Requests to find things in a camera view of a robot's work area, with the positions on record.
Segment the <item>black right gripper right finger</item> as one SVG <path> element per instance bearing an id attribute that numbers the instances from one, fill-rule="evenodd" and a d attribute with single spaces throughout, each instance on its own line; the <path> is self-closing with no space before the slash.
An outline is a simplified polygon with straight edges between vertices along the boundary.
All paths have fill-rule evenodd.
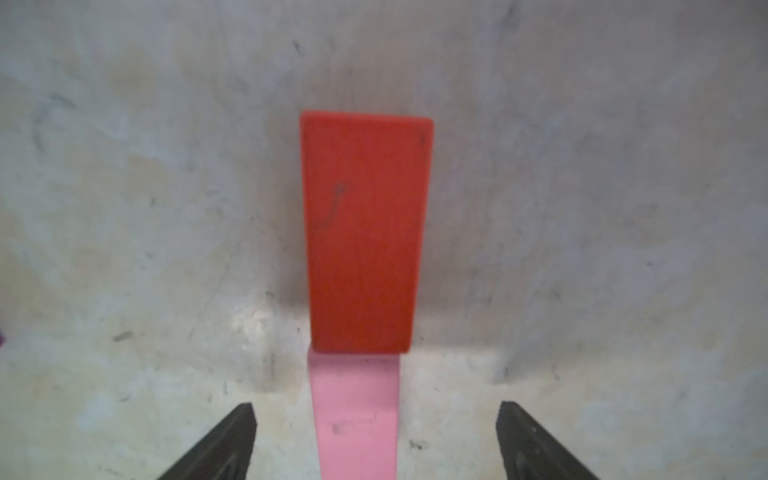
<path id="1" fill-rule="evenodd" d="M 503 401 L 496 434 L 509 480 L 597 480 L 518 403 Z"/>

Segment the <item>red block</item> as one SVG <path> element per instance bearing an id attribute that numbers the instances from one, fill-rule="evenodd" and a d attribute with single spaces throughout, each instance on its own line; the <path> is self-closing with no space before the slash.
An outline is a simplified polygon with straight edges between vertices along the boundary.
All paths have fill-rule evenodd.
<path id="1" fill-rule="evenodd" d="M 311 344 L 402 354 L 412 342 L 434 122 L 305 111 L 301 165 Z"/>

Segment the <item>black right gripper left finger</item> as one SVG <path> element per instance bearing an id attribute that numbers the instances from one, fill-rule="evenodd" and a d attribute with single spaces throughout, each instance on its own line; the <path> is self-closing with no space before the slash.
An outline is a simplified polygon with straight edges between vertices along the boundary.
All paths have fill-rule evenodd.
<path id="1" fill-rule="evenodd" d="M 159 480 L 245 480 L 256 440 L 251 403 L 237 405 Z"/>

